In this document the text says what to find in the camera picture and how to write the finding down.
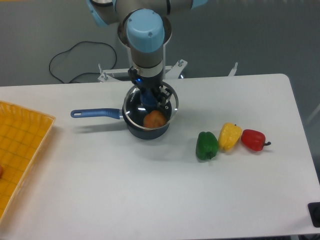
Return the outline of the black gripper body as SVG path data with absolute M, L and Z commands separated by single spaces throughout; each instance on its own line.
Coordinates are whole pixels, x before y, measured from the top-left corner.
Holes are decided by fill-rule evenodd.
M 131 67 L 127 72 L 133 85 L 139 89 L 157 90 L 163 86 L 163 71 L 154 76 L 142 76 L 137 69 Z

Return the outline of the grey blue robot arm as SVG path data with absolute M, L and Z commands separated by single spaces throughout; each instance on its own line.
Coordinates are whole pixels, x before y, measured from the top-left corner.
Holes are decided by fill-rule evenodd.
M 171 37 L 165 28 L 166 17 L 193 10 L 206 1 L 88 0 L 86 3 L 98 26 L 119 24 L 120 37 L 126 40 L 132 61 L 128 74 L 140 89 L 142 104 L 164 106 L 173 93 L 163 85 L 165 44 Z

